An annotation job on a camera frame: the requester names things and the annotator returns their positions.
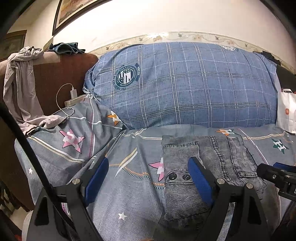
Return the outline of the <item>small dark framed picture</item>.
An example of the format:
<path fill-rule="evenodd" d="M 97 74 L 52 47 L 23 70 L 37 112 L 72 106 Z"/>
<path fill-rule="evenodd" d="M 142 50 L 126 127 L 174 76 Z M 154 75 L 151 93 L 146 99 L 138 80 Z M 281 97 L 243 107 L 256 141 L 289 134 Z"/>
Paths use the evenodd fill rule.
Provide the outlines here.
<path fill-rule="evenodd" d="M 15 52 L 20 51 L 24 47 L 26 30 L 15 31 L 6 34 L 0 45 L 0 60 L 4 61 Z"/>

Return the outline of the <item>framed picture on wall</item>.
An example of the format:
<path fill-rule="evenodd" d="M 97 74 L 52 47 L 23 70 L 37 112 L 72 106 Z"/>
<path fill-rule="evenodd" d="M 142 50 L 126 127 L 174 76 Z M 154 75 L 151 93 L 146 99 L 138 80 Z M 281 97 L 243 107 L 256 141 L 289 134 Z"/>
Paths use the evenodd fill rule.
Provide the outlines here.
<path fill-rule="evenodd" d="M 109 0 L 60 0 L 55 14 L 52 36 L 89 10 Z"/>

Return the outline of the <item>blue plaid pillow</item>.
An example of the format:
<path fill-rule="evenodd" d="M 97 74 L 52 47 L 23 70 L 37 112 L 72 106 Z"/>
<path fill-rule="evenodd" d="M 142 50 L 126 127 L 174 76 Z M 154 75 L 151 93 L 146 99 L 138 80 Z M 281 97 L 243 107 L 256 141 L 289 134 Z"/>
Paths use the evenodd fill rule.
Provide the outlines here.
<path fill-rule="evenodd" d="M 259 127 L 276 122 L 276 64 L 207 43 L 138 44 L 103 54 L 83 90 L 133 129 L 174 124 Z"/>

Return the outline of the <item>grey garment on headboard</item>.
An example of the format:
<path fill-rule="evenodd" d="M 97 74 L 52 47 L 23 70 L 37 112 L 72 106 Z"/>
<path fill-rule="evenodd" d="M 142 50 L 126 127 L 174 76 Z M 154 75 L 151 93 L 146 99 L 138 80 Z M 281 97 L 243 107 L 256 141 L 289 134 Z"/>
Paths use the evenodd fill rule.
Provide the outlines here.
<path fill-rule="evenodd" d="M 60 115 L 44 115 L 40 106 L 35 89 L 33 60 L 43 54 L 43 49 L 24 47 L 11 54 L 6 65 L 3 101 L 24 135 L 39 126 L 49 129 L 66 120 Z"/>

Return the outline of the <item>brown wooden headboard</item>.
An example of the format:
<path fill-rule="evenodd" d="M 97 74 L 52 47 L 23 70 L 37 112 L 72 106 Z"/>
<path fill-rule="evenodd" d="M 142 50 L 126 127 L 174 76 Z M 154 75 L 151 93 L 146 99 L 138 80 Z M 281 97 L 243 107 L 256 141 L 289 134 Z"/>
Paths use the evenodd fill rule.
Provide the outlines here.
<path fill-rule="evenodd" d="M 82 94 L 86 72 L 97 62 L 98 57 L 91 53 L 58 55 L 54 52 L 45 52 L 34 60 L 34 75 L 36 93 L 45 115 L 58 110 L 55 95 L 59 87 L 71 83 Z M 61 106 L 63 100 L 68 99 L 70 87 L 64 87 L 59 94 Z M 16 197 L 25 211 L 34 209 L 27 177 L 19 163 L 14 149 L 15 137 L 8 126 L 1 122 L 1 181 Z"/>

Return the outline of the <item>grey patterned bed sheet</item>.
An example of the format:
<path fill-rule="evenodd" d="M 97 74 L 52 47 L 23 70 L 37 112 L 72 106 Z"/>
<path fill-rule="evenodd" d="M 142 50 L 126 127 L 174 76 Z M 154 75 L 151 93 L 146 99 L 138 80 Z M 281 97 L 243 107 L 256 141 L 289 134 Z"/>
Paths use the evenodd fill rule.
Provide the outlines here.
<path fill-rule="evenodd" d="M 187 164 L 196 157 L 216 178 L 251 183 L 270 230 L 289 204 L 259 178 L 259 164 L 295 164 L 295 135 L 276 127 L 168 125 L 130 130 L 92 98 L 54 128 L 27 136 L 49 182 L 62 186 L 106 158 L 108 172 L 88 212 L 104 240 L 195 240 L 210 212 Z"/>

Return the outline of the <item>dark green cloth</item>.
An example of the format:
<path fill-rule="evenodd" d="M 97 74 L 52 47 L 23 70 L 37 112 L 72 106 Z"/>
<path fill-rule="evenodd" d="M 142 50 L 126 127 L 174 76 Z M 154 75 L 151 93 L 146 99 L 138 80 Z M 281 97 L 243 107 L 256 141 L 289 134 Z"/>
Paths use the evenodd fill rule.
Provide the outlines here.
<path fill-rule="evenodd" d="M 79 49 L 77 42 L 72 43 L 58 43 L 50 44 L 48 52 L 55 52 L 56 54 L 72 55 L 72 54 L 84 54 L 85 49 Z"/>

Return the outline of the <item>white paper bag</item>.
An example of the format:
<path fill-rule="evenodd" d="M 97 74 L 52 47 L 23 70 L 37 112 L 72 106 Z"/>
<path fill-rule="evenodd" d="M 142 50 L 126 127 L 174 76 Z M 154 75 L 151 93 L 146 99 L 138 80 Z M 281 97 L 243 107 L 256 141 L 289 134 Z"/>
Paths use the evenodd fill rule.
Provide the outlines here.
<path fill-rule="evenodd" d="M 295 93 L 291 89 L 282 89 L 277 98 L 276 126 L 284 131 L 295 134 Z"/>

